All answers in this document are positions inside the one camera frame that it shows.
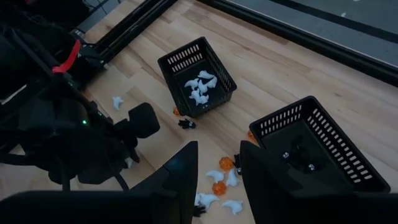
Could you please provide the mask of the black aluminium table frame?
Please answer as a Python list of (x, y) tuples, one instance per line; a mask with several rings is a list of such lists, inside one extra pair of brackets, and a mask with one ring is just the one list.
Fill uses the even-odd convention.
[[(398, 66), (389, 65), (363, 53), (337, 44), (324, 37), (320, 37), (301, 28), (296, 28), (286, 22), (274, 19), (264, 13), (249, 9), (248, 7), (234, 3), (230, 0), (198, 0), (199, 2), (229, 14), (230, 16), (244, 20), (261, 29), (290, 40), (296, 44), (310, 49), (316, 53), (333, 59), (350, 68), (363, 72), (382, 82), (398, 87)], [(398, 44), (398, 34), (390, 33), (369, 25), (365, 25), (347, 18), (330, 14), (291, 0), (273, 0), (279, 4), (290, 7), (301, 13), (345, 26), (373, 37)], [(165, 11), (172, 7), (177, 0), (145, 0), (130, 12), (121, 22), (116, 24), (97, 43), (83, 42), (83, 57), (78, 62), (76, 69), (72, 71), (72, 78), (79, 87), (86, 85), (99, 73), (104, 65), (110, 62), (123, 48), (131, 43), (138, 35), (148, 28)]]

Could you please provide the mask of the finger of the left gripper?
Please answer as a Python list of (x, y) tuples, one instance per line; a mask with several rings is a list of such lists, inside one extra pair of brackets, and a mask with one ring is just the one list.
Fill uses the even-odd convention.
[(126, 138), (123, 140), (124, 145), (126, 146), (130, 158), (134, 162), (139, 162), (140, 158), (136, 152), (136, 146), (137, 146), (137, 138)]

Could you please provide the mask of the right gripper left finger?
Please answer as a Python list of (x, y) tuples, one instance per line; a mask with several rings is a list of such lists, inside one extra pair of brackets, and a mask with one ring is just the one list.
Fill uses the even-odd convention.
[(191, 224), (198, 183), (198, 142), (190, 141), (131, 189), (133, 224)]

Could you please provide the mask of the black slotted plastic basket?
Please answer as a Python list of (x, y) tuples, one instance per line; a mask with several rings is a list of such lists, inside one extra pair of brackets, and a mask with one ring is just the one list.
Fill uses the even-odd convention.
[(390, 185), (365, 158), (314, 96), (289, 104), (249, 126), (260, 147), (275, 160), (300, 144), (304, 163), (290, 166), (335, 189), (388, 193)]
[[(177, 50), (158, 59), (159, 67), (172, 94), (172, 98), (182, 116), (197, 118), (207, 111), (229, 101), (237, 85), (220, 58), (205, 37), (200, 37)], [(189, 96), (193, 91), (184, 84), (198, 78), (199, 72), (206, 70), (217, 77), (215, 88), (208, 88), (204, 95), (209, 95), (205, 104), (195, 104)], [(198, 78), (203, 84), (211, 79)]]

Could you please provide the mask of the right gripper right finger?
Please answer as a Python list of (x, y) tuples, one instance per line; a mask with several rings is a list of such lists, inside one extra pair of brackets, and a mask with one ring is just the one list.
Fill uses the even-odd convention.
[(354, 224), (354, 197), (240, 143), (242, 179), (256, 224)]

